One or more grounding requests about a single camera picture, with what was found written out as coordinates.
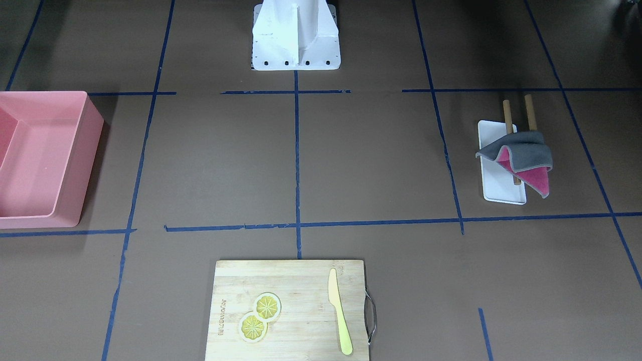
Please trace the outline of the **grey and pink cloth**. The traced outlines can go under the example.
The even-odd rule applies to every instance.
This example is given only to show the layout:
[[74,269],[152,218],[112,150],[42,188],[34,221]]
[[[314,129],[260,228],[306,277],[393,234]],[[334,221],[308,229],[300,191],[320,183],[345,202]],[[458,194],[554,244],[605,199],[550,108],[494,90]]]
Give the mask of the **grey and pink cloth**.
[[553,169],[552,151],[539,131],[509,133],[481,147],[475,156],[499,164],[542,198],[549,196],[548,172]]

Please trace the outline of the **yellow plastic knife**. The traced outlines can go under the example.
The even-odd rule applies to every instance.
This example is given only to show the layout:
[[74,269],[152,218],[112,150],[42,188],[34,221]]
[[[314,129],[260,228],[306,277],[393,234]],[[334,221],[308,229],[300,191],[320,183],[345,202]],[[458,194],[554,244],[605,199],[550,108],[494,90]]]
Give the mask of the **yellow plastic knife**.
[[353,354],[353,345],[349,329],[347,327],[346,318],[343,311],[342,301],[340,299],[339,280],[337,277],[337,270],[330,269],[328,276],[328,297],[330,304],[335,309],[337,327],[339,330],[339,343],[340,350],[344,355]]

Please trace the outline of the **upper lemon slice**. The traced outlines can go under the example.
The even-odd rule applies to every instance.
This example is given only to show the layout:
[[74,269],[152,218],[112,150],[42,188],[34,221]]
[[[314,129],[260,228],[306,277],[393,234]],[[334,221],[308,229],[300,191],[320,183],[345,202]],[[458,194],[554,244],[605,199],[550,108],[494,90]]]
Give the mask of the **upper lemon slice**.
[[254,315],[262,322],[274,322],[281,313],[280,298],[272,292],[259,294],[254,301]]

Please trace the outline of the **lemon slice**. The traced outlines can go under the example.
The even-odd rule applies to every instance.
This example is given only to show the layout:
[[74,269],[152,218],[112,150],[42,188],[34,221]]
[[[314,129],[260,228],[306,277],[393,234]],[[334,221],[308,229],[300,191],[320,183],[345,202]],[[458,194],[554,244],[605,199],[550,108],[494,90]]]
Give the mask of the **lemon slice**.
[[259,318],[254,312],[249,312],[239,320],[239,336],[247,343],[257,343],[265,338],[268,327],[268,322]]
[[254,301],[254,315],[262,322],[274,322],[281,313],[280,298],[272,292],[259,294]]

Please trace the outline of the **bamboo cutting board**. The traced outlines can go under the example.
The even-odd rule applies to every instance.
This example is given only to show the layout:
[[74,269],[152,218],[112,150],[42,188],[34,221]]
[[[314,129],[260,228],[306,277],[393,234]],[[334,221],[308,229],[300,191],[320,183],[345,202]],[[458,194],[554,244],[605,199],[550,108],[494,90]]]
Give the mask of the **bamboo cutting board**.
[[[353,354],[340,350],[335,309],[328,297],[337,270],[340,299]],[[263,340],[247,343],[239,320],[256,297],[275,293],[280,315]],[[362,260],[219,260],[216,262],[206,360],[369,360],[365,265]]]

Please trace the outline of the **lower lemon slice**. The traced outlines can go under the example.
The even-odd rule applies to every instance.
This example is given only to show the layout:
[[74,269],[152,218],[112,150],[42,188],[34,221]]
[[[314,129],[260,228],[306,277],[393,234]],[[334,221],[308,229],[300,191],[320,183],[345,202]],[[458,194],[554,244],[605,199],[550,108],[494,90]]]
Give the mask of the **lower lemon slice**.
[[268,322],[259,318],[254,312],[249,312],[239,320],[239,336],[247,343],[257,343],[265,338],[268,327]]

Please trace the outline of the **white rack tray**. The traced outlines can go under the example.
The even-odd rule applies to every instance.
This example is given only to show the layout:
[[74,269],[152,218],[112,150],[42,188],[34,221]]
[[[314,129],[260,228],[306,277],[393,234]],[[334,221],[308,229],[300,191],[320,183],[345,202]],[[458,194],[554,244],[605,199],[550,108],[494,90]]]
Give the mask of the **white rack tray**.
[[[482,148],[507,134],[503,122],[480,120],[477,124],[478,144]],[[498,163],[480,157],[481,182],[486,201],[523,205],[527,203],[524,184],[515,185],[514,177]]]

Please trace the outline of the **pink plastic bin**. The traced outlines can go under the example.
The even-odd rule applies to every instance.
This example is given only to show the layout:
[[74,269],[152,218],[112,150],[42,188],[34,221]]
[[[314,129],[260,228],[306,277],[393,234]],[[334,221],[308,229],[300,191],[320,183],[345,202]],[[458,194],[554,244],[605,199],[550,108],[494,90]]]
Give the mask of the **pink plastic bin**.
[[3,91],[1,228],[72,228],[104,120],[85,91]]

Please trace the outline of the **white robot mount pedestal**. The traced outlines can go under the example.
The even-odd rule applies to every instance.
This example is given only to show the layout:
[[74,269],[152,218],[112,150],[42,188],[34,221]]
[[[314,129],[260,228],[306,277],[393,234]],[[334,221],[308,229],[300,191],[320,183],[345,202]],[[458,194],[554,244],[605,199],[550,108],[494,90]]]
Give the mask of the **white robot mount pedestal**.
[[264,1],[254,7],[256,71],[326,71],[341,65],[337,9],[327,1]]

